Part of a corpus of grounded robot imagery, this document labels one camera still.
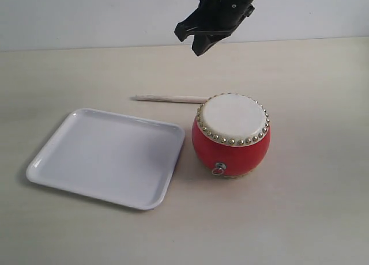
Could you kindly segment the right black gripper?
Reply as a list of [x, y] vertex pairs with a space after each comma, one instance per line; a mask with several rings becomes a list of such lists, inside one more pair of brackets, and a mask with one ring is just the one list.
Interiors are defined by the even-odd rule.
[[194, 36], [192, 51], [201, 56], [230, 36], [255, 10], [254, 0], [199, 0], [197, 16], [178, 23], [175, 34], [180, 41]]

